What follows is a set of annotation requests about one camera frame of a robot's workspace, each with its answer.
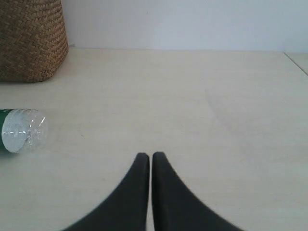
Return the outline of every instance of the green bottle label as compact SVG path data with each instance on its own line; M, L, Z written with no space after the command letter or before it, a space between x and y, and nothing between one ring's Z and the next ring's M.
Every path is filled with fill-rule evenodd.
M2 142L2 127L6 116L12 111L12 109L0 109L0 151L7 151Z

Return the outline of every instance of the woven basket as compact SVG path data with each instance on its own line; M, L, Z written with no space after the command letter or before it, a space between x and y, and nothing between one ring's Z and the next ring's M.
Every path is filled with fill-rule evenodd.
M47 80L67 52L61 0L0 0L0 81Z

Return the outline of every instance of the white wall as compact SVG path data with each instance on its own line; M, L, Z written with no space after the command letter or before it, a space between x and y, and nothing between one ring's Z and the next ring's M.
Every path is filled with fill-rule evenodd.
M308 52L308 0L62 0L85 48Z

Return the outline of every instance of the tabletop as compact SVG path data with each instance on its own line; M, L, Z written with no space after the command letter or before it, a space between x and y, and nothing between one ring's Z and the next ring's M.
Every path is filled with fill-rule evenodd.
M163 151L211 209L247 231L308 227L308 54L70 49L42 83L1 83L36 108L46 146L0 155L0 230L59 231ZM151 203L148 230L153 231Z

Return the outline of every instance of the plastic water bottle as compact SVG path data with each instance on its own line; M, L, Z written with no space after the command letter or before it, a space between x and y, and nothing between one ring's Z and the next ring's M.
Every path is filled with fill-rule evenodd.
M0 151L32 152L47 139L48 124L43 113L35 109L0 110Z

